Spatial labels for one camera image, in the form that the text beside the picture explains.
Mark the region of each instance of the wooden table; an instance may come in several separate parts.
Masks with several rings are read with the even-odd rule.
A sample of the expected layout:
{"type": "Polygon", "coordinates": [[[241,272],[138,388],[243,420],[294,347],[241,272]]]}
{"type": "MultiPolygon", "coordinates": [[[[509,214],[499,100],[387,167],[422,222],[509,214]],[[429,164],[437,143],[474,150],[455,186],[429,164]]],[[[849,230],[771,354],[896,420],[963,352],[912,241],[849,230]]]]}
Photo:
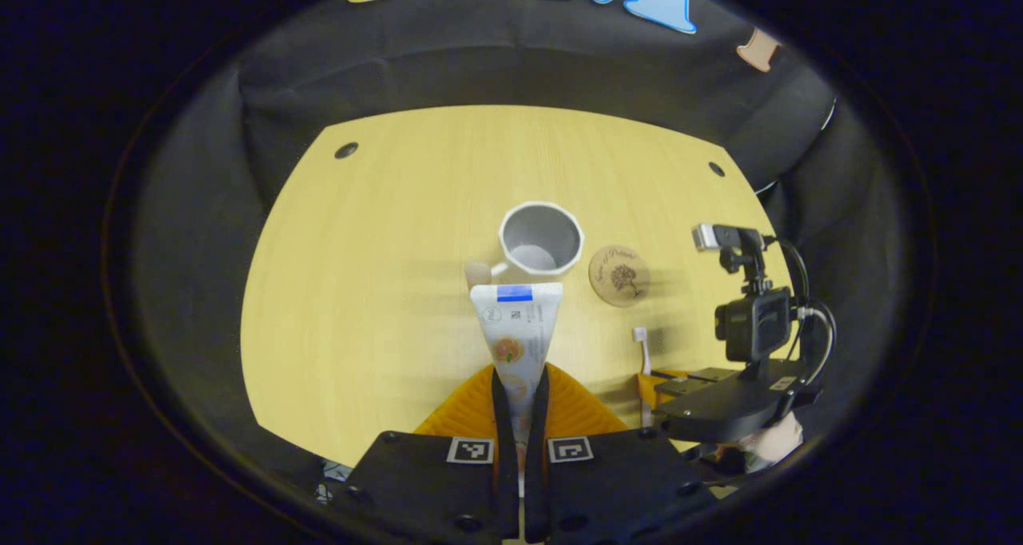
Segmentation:
{"type": "MultiPolygon", "coordinates": [[[[498,261],[501,218],[527,199],[565,207],[586,235],[547,360],[627,424],[639,423],[632,327],[649,327],[655,369],[741,367],[714,338],[713,313],[742,297],[742,275],[698,253],[692,231],[771,228],[723,148],[559,108],[398,111],[323,130],[266,222],[240,336],[260,425],[349,465],[381,432],[415,428],[490,363],[462,267],[498,261]],[[358,149],[337,158],[352,141],[358,149]],[[651,269],[650,296],[633,308],[590,286],[589,260],[610,243],[651,269]]],[[[776,243],[765,261],[775,286],[791,285],[776,243]]]]}

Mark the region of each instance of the mug handle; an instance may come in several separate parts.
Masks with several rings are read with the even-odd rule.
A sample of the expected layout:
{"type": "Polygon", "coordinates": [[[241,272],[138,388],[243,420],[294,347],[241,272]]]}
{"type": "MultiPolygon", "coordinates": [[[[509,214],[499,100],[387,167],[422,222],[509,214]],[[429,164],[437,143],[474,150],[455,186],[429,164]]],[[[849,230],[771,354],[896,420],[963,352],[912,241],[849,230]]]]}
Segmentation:
{"type": "Polygon", "coordinates": [[[492,268],[486,264],[465,264],[465,285],[470,290],[476,285],[489,285],[491,280],[506,272],[507,269],[507,262],[500,262],[492,268]]]}

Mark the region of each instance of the white mug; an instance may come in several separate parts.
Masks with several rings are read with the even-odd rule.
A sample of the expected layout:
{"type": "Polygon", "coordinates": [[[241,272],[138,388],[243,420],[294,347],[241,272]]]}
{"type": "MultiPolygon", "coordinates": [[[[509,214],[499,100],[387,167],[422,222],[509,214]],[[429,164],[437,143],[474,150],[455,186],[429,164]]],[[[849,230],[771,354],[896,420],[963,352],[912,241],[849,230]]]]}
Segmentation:
{"type": "Polygon", "coordinates": [[[581,259],[586,237],[575,215],[562,207],[527,201],[504,214],[497,238],[504,249],[504,261],[497,265],[466,264],[470,289],[511,274],[527,283],[555,280],[581,259]]]}

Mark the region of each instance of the wooden coaster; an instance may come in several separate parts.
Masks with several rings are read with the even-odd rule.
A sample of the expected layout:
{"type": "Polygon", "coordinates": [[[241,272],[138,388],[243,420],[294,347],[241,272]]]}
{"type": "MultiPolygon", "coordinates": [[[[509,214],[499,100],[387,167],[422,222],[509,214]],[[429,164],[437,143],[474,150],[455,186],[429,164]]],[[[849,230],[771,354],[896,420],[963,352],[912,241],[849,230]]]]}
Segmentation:
{"type": "Polygon", "coordinates": [[[628,246],[603,246],[589,262],[589,283],[601,300],[629,308],[650,292],[650,268],[628,246]]]}

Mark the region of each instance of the toothpaste tube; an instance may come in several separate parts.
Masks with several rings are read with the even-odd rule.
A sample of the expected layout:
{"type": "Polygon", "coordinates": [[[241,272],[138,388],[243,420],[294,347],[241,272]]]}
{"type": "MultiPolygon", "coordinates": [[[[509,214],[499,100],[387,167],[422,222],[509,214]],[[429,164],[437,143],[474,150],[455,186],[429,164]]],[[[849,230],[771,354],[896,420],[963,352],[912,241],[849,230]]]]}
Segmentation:
{"type": "Polygon", "coordinates": [[[476,285],[470,297],[497,375],[507,393],[522,475],[533,398],[547,360],[558,306],[562,302],[562,283],[476,285]]]}

